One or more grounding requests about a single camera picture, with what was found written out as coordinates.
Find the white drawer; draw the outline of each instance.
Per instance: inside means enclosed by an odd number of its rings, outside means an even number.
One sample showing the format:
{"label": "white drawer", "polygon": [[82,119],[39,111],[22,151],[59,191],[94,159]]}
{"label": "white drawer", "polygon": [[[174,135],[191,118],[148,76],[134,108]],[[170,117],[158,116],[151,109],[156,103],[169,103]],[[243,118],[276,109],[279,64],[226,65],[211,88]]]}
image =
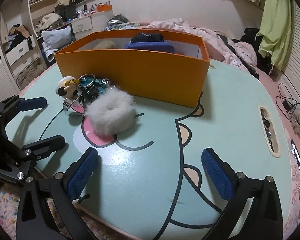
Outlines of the white drawer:
{"label": "white drawer", "polygon": [[89,35],[90,33],[92,33],[92,30],[86,30],[86,31],[83,31],[83,32],[78,32],[78,33],[75,33],[74,36],[75,36],[75,40],[80,40],[81,38]]}
{"label": "white drawer", "polygon": [[78,33],[86,30],[92,30],[91,18],[85,17],[71,23],[73,33]]}
{"label": "white drawer", "polygon": [[[32,47],[35,47],[34,37],[31,36]],[[29,51],[29,45],[27,40],[22,41],[6,55],[9,65],[11,66],[15,63],[21,56],[26,54]]]}
{"label": "white drawer", "polygon": [[16,77],[17,75],[19,75],[27,66],[33,63],[39,57],[40,56],[36,49],[33,49],[21,56],[18,60],[15,61],[15,63],[10,66],[13,76]]}

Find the table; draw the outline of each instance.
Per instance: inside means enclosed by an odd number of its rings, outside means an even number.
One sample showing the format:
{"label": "table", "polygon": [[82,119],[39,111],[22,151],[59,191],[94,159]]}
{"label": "table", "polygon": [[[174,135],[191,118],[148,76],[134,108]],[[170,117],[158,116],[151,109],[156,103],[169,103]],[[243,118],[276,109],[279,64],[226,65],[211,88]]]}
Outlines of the table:
{"label": "table", "polygon": [[[23,96],[44,96],[49,105],[19,113],[6,131],[20,147],[41,135],[66,138],[64,149],[37,163],[48,177],[64,172],[88,147],[98,150],[101,160],[79,200],[88,214],[134,239],[202,239],[227,203],[201,165],[202,151],[212,147],[237,172],[256,179],[274,177],[283,222],[287,220],[288,144],[271,97],[253,76],[211,60],[196,109],[135,97],[137,124],[109,138],[95,136],[88,120],[76,111],[61,111],[62,98],[55,94],[61,77],[55,66],[35,82]],[[275,127],[279,158],[269,152],[259,117],[261,106]],[[251,202],[234,232],[240,230]]]}

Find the green cloth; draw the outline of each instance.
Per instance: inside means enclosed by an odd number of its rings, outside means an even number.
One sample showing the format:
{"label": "green cloth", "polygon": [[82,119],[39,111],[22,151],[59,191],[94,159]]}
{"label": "green cloth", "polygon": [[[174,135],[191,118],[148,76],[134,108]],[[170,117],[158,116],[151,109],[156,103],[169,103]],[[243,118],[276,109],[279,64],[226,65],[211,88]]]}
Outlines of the green cloth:
{"label": "green cloth", "polygon": [[271,54],[271,63],[282,68],[287,55],[292,30],[291,0],[266,0],[260,31],[263,36],[259,53]]}

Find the orange box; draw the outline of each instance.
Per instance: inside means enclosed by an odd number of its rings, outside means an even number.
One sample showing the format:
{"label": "orange box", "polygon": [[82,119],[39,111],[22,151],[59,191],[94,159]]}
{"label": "orange box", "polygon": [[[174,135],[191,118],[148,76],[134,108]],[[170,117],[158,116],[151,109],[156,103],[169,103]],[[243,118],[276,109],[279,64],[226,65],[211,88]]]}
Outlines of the orange box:
{"label": "orange box", "polygon": [[[93,49],[102,40],[123,48],[138,33],[161,33],[176,53]],[[203,39],[188,33],[153,29],[95,32],[55,54],[61,74],[91,73],[108,78],[128,93],[178,105],[196,107],[210,65]]]}
{"label": "orange box", "polygon": [[104,5],[104,6],[97,6],[98,12],[110,11],[112,10],[112,5]]}

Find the pink tongue print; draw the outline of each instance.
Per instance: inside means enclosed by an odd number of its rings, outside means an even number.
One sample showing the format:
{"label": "pink tongue print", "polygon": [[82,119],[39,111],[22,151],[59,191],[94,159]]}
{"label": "pink tongue print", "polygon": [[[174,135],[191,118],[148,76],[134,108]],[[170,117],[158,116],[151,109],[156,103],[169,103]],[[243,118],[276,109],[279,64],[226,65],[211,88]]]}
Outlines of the pink tongue print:
{"label": "pink tongue print", "polygon": [[[80,104],[74,104],[72,106],[72,109],[78,113],[83,114],[84,113],[84,109]],[[114,141],[114,137],[113,135],[108,136],[108,137],[99,137],[98,135],[96,135],[93,132],[93,128],[90,124],[90,120],[88,117],[85,117],[83,119],[83,126],[82,126],[82,133],[85,136],[85,138],[87,139],[87,141],[89,143],[91,143],[92,145],[96,145],[96,146],[103,146],[106,145],[108,143],[111,143]]]}
{"label": "pink tongue print", "polygon": [[82,105],[80,105],[79,103],[78,104],[74,103],[71,108],[80,114],[84,113],[84,109],[83,109]]}
{"label": "pink tongue print", "polygon": [[85,133],[85,137],[87,141],[90,141],[90,143],[93,143],[97,146],[103,146],[105,144],[111,143],[114,141],[113,135],[110,135],[108,137],[99,137],[93,132],[93,128],[90,124],[89,118],[86,116],[83,120],[83,133]]}

